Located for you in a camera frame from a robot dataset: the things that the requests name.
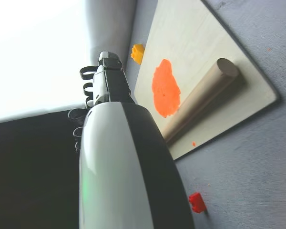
gray table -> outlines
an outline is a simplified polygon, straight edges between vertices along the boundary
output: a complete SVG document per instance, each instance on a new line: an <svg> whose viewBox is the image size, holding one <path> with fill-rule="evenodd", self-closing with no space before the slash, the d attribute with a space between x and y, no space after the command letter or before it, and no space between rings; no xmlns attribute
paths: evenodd
<svg viewBox="0 0 286 229"><path fill-rule="evenodd" d="M206 0L281 100L176 161L187 194L208 212L197 229L286 229L286 0ZM146 44L157 1L138 0L131 44ZM139 65L126 74L134 89Z"/></svg>

white board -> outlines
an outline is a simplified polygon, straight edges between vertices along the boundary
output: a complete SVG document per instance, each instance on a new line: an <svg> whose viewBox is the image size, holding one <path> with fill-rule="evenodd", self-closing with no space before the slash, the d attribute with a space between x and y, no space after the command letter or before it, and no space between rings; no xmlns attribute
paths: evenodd
<svg viewBox="0 0 286 229"><path fill-rule="evenodd" d="M153 103L153 73L162 59L172 64L182 103L219 58L231 60L242 77L169 145L174 159L193 150L193 141L196 147L207 142L274 102L277 95L201 1L158 1L134 96L138 104L151 112L160 130L172 117L163 118Z"/></svg>

yellow plastic toy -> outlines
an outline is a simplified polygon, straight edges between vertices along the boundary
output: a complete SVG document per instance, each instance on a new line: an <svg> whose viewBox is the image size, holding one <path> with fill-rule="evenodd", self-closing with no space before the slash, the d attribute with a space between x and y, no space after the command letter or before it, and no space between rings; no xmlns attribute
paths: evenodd
<svg viewBox="0 0 286 229"><path fill-rule="evenodd" d="M142 44L134 44L132 47L132 54L130 55L131 58L138 64L141 64L143 54L144 54L144 47Z"/></svg>

orange crumb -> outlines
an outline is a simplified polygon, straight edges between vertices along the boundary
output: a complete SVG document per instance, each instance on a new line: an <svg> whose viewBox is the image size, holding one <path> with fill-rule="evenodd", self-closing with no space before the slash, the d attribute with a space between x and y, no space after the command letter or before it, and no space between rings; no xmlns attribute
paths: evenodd
<svg viewBox="0 0 286 229"><path fill-rule="evenodd" d="M163 59L153 74L153 103L158 113L166 118L180 105L180 89L172 74L171 63Z"/></svg>

wooden rolling pin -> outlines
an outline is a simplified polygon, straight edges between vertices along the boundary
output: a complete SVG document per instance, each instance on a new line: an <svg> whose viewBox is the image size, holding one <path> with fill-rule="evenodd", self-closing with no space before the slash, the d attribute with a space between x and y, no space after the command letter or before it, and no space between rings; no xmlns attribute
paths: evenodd
<svg viewBox="0 0 286 229"><path fill-rule="evenodd" d="M225 58L218 59L162 131L166 142L169 142L184 126L195 119L238 75L239 71L231 61Z"/></svg>

